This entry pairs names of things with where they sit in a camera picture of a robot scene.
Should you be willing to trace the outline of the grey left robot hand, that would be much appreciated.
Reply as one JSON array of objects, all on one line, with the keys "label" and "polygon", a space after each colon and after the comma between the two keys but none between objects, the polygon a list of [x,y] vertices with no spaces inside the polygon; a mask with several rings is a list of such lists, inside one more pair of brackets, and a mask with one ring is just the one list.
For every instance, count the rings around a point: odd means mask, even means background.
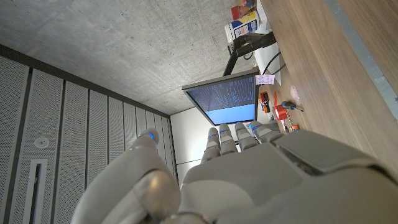
[{"label": "grey left robot hand", "polygon": [[397,176],[322,135],[258,121],[211,128],[177,182],[145,130],[88,186],[73,223],[396,223]]}]

